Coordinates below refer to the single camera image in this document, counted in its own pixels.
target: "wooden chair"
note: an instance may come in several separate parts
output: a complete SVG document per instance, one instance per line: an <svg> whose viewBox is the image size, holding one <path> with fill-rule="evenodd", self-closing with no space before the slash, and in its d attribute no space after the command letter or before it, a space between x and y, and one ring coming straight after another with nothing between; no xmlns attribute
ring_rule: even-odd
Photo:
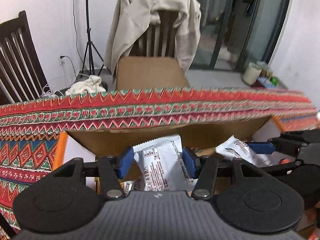
<svg viewBox="0 0 320 240"><path fill-rule="evenodd" d="M46 84L27 14L21 11L18 18L0 24L0 104L37 99Z"/></svg>
<svg viewBox="0 0 320 240"><path fill-rule="evenodd" d="M159 11L161 23L149 28L134 43L128 57L119 60L116 89L147 89L189 86L177 60L174 59L173 27L177 11Z"/></svg>

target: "gray ribbed surface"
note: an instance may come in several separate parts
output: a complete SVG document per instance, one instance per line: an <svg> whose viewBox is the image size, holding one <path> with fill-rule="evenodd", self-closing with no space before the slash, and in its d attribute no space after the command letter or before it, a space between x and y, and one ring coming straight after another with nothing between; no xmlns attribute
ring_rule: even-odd
<svg viewBox="0 0 320 240"><path fill-rule="evenodd" d="M89 224L73 232L38 235L23 231L20 239L172 239L172 240L302 240L293 231L273 236L258 236L239 231L215 213L204 201L190 199L185 192L130 192L129 197L107 202Z"/></svg>

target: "white wall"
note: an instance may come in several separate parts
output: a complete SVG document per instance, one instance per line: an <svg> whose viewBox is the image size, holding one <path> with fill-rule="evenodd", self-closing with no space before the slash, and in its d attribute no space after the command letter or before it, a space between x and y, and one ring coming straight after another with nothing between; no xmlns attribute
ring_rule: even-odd
<svg viewBox="0 0 320 240"><path fill-rule="evenodd" d="M92 40L104 56L113 11L117 0L89 0ZM0 0L0 22L15 18L22 10L27 12L29 27L44 75L55 89L62 89L69 84L65 78L66 69L74 80L71 63L65 58L64 68L59 66L58 57L68 55L72 58L78 72L82 64L76 52L76 34L73 26L72 0ZM87 42L85 0L75 0L78 47L84 55ZM93 54L96 68L102 65Z"/></svg>
<svg viewBox="0 0 320 240"><path fill-rule="evenodd" d="M320 109L320 0L292 0L270 61L289 89L304 92Z"/></svg>

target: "beige jacket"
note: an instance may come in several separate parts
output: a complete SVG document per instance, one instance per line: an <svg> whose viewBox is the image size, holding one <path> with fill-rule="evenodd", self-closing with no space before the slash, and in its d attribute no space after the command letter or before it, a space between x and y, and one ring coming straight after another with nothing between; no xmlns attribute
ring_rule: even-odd
<svg viewBox="0 0 320 240"><path fill-rule="evenodd" d="M179 11L174 27L175 58L187 71L200 39L200 4L197 0L118 0L107 41L104 64L112 73L120 57L127 56L134 42L148 29L159 24L159 10Z"/></svg>

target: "power outlet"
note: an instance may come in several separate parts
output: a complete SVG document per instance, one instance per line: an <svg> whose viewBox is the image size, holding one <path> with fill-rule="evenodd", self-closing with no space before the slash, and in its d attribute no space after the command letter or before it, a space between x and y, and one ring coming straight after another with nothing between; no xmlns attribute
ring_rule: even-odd
<svg viewBox="0 0 320 240"><path fill-rule="evenodd" d="M63 60L63 58L60 58L60 56L58 57L59 66L62 66L64 64L64 60Z"/></svg>

